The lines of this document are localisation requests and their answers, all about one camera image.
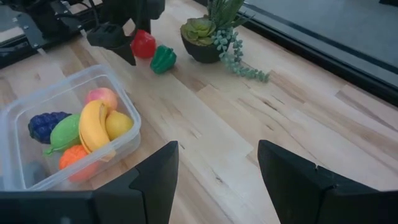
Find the potted succulent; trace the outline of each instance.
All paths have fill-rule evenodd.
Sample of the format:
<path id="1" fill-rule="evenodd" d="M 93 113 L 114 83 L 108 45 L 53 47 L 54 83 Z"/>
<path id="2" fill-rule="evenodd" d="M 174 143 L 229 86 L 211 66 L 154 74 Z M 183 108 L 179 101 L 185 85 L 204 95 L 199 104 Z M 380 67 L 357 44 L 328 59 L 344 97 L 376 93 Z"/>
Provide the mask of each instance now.
<path id="1" fill-rule="evenodd" d="M 269 74 L 241 65 L 242 40 L 234 28 L 244 24 L 246 15 L 238 16 L 244 0 L 208 0 L 207 15 L 190 18 L 180 28 L 187 52 L 198 62 L 222 61 L 233 73 L 247 78 L 268 81 Z M 233 46 L 233 54 L 228 51 Z"/>

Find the yellow banana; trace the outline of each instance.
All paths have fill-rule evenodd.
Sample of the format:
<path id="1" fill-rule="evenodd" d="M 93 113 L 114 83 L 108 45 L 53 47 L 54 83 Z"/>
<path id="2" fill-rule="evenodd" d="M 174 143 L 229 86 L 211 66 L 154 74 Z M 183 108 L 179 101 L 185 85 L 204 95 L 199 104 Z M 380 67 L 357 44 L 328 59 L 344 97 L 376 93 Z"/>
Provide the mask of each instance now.
<path id="1" fill-rule="evenodd" d="M 89 102 L 81 112 L 79 123 L 80 141 L 87 153 L 92 153 L 110 142 L 106 132 L 105 119 L 108 107 L 101 100 Z M 112 159 L 116 152 L 107 155 L 104 160 Z"/>

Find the toy fruit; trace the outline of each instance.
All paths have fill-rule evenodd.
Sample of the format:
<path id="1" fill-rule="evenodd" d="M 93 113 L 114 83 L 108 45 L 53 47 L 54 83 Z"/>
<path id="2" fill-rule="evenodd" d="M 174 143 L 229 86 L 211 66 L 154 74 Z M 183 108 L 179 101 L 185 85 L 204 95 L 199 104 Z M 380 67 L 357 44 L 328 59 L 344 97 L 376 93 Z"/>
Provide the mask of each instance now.
<path id="1" fill-rule="evenodd" d="M 79 120 L 80 114 L 73 114 L 59 122 L 51 132 L 51 146 L 44 153 L 50 155 L 55 151 L 63 152 L 74 145 L 80 144 Z"/>
<path id="2" fill-rule="evenodd" d="M 50 144 L 50 135 L 55 126 L 71 114 L 65 112 L 44 113 L 34 116 L 27 125 L 30 137 L 43 144 Z"/>
<path id="3" fill-rule="evenodd" d="M 81 112 L 79 123 L 79 136 L 83 147 L 88 154 L 100 149 L 110 142 L 105 128 L 105 118 L 108 107 L 102 100 L 89 102 Z M 112 159 L 115 152 L 104 158 L 108 161 Z"/>
<path id="4" fill-rule="evenodd" d="M 134 56 L 139 58 L 151 58 L 155 54 L 156 40 L 144 30 L 137 30 L 134 40 L 131 42 L 131 50 Z"/>
<path id="5" fill-rule="evenodd" d="M 93 100 L 102 100 L 112 110 L 118 107 L 118 96 L 109 88 L 91 90 L 86 97 L 86 104 Z"/>
<path id="6" fill-rule="evenodd" d="M 105 121 L 106 132 L 111 141 L 128 132 L 133 124 L 132 119 L 117 111 L 112 111 Z"/>
<path id="7" fill-rule="evenodd" d="M 59 161 L 59 168 L 64 169 L 87 155 L 88 153 L 85 151 L 85 148 L 82 145 L 72 146 L 71 148 L 67 149 L 61 156 Z M 96 170 L 97 163 L 95 162 L 77 172 L 76 174 L 71 175 L 69 177 L 69 181 L 81 182 L 87 180 L 95 174 Z"/>
<path id="8" fill-rule="evenodd" d="M 150 69 L 160 75 L 172 68 L 176 61 L 177 56 L 173 49 L 160 45 L 156 49 L 155 56 L 150 62 Z"/>

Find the wood grain surface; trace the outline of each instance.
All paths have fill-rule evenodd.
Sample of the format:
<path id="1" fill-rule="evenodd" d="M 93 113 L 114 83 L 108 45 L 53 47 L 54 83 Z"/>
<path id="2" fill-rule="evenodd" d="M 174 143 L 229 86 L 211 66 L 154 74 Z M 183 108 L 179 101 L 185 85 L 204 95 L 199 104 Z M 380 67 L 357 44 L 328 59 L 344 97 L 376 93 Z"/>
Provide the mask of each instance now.
<path id="1" fill-rule="evenodd" d="M 202 65 L 187 54 L 179 28 L 204 12 L 191 0 L 168 0 L 152 22 L 157 43 L 178 57 L 164 75 L 155 75 L 149 61 L 132 67 L 77 38 L 0 70 L 1 108 L 92 65 L 111 67 L 141 114 L 142 141 L 87 187 L 178 140 L 170 223 L 279 223 L 259 171 L 260 139 L 375 189 L 398 189 L 397 108 L 243 27 L 244 63 L 270 72 L 269 83 L 236 77 L 220 63 Z"/>

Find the toy orange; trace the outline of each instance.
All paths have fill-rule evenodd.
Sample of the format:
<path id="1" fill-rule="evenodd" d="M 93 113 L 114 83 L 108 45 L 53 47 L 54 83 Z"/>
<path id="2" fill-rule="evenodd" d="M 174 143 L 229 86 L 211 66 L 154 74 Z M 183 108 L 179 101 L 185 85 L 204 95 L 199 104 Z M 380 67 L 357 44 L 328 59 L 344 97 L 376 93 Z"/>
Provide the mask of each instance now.
<path id="1" fill-rule="evenodd" d="M 87 155 L 88 154 L 82 145 L 72 146 L 69 149 L 67 149 L 60 158 L 59 168 L 64 169 L 74 164 L 76 161 L 84 158 Z M 68 179 L 71 182 L 82 182 L 88 180 L 90 177 L 92 177 L 95 174 L 97 166 L 98 165 L 96 162 L 90 164 L 81 171 L 77 172 L 76 174 L 71 175 Z"/>

